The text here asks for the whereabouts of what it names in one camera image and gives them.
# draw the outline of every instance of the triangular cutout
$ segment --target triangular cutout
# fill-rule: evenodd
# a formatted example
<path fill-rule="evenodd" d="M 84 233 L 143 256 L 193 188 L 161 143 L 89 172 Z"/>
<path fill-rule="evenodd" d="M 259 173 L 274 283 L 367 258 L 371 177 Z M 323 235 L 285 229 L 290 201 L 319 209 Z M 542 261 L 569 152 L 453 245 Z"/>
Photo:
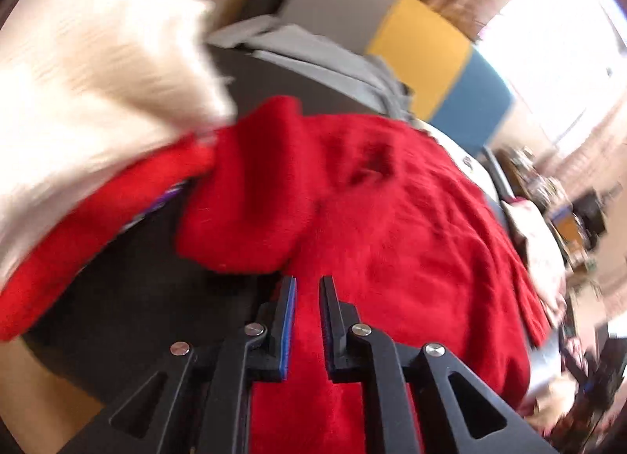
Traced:
<path fill-rule="evenodd" d="M 109 424 L 118 431 L 142 439 L 148 432 L 167 382 L 165 372 L 155 373 L 115 414 Z"/>
<path fill-rule="evenodd" d="M 462 410 L 470 436 L 481 439 L 490 433 L 505 429 L 507 420 L 460 373 L 448 376 L 451 388 Z"/>

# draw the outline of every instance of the blue panel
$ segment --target blue panel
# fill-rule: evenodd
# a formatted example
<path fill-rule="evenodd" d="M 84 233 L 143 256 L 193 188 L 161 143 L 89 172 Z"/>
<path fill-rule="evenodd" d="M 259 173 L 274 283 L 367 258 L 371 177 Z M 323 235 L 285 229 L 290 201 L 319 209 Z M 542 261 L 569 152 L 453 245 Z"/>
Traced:
<path fill-rule="evenodd" d="M 511 104 L 510 89 L 473 47 L 466 68 L 429 123 L 477 155 Z"/>

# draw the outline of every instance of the folded red fabric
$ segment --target folded red fabric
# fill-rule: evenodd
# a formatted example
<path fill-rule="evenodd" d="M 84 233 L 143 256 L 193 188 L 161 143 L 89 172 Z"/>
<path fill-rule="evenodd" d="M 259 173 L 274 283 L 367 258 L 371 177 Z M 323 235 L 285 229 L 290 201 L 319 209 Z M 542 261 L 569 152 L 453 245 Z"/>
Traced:
<path fill-rule="evenodd" d="M 377 116 L 304 118 L 275 98 L 219 133 L 216 166 L 178 251 L 220 272 L 297 278 L 288 380 L 256 388 L 252 451 L 361 453 L 358 385 L 325 373 L 318 280 L 394 340 L 444 343 L 511 405 L 549 331 L 529 277 L 480 189 L 429 136 Z"/>
<path fill-rule="evenodd" d="M 0 293 L 0 341 L 26 332 L 74 276 L 175 183 L 209 171 L 214 148 L 190 136 L 126 168 L 43 239 Z"/>

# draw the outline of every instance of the white pillow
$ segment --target white pillow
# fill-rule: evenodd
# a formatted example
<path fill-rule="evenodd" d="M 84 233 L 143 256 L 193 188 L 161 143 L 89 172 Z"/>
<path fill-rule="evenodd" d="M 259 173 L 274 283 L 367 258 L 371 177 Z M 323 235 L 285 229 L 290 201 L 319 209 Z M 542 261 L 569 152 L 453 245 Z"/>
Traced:
<path fill-rule="evenodd" d="M 234 105 L 208 0 L 20 0 L 0 30 L 0 289 L 80 200 Z"/>

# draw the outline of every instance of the gray panel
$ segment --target gray panel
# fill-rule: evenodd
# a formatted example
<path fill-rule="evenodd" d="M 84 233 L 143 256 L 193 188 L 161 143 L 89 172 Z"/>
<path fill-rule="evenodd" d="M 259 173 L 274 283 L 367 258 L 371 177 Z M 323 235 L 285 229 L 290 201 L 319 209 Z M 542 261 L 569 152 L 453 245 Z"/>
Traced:
<path fill-rule="evenodd" d="M 396 0 L 285 0 L 283 22 L 297 24 L 363 54 Z"/>

